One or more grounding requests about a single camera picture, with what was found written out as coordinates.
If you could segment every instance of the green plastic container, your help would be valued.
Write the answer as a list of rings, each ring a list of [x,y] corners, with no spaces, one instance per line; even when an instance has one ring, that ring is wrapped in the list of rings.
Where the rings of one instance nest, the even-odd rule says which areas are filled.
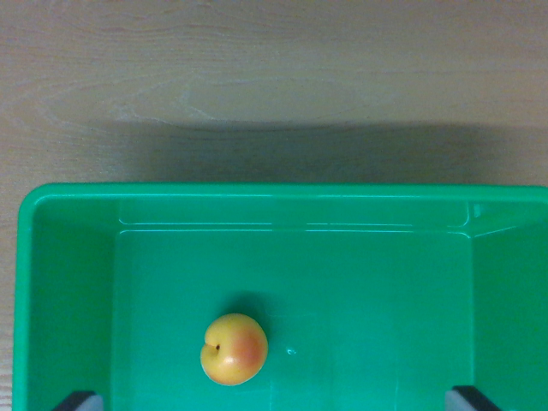
[[[548,409],[544,188],[49,185],[18,241],[14,411]],[[233,311],[270,350],[223,387],[200,349]]]

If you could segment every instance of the black plastic part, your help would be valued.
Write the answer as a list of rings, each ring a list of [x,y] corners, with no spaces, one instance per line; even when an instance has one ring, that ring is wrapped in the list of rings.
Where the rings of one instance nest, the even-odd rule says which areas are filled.
[[[502,411],[473,385],[457,385],[453,387],[453,390],[458,392],[477,411]]]
[[[63,400],[52,411],[75,411],[90,396],[94,396],[93,391],[75,391]]]

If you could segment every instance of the container bottom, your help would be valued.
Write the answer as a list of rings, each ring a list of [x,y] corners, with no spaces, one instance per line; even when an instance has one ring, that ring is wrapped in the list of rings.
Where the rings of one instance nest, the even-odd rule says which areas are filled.
[[[473,383],[471,249],[447,232],[122,232],[112,409],[439,411]],[[223,387],[200,349],[230,311],[263,325],[269,356]]]

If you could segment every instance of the wooden table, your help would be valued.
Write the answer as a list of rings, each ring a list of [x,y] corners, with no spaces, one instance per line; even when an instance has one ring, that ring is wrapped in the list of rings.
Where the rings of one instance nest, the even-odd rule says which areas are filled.
[[[545,2],[8,0],[0,409],[46,182],[548,183]]]

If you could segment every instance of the wood grain surface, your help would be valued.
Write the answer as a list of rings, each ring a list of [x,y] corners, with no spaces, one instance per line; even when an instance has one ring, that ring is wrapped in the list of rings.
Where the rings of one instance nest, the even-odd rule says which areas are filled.
[[[548,183],[546,2],[6,0],[0,409],[46,182]]]

